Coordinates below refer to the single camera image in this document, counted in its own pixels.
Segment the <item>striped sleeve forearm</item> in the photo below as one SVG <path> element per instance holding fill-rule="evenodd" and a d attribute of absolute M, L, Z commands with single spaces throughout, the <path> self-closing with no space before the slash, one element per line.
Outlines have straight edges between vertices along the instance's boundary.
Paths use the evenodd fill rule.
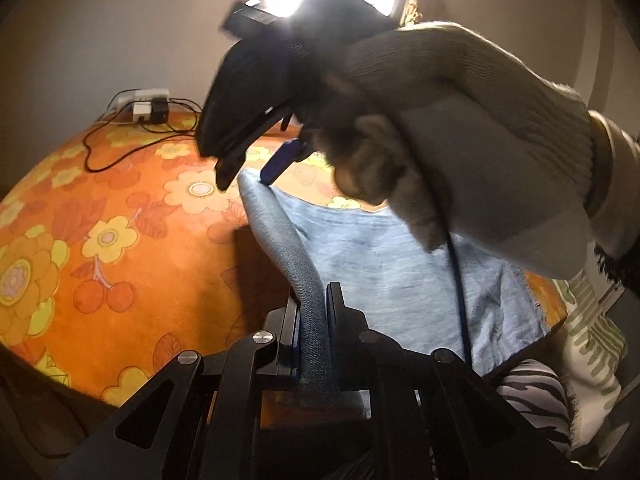
<path fill-rule="evenodd" d="M 560 378 L 551 367 L 525 360 L 500 380 L 497 392 L 565 457 L 572 452 L 572 409 Z"/>

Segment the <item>right gloved hand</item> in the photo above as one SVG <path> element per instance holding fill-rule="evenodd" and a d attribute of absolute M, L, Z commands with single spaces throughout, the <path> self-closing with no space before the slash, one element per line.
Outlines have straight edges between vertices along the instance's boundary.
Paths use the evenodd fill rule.
<path fill-rule="evenodd" d="M 523 269 L 570 278 L 608 164 L 602 124 L 572 88 L 447 22 L 334 48 L 318 149 L 346 196 L 387 204 L 427 250 L 445 231 Z"/>

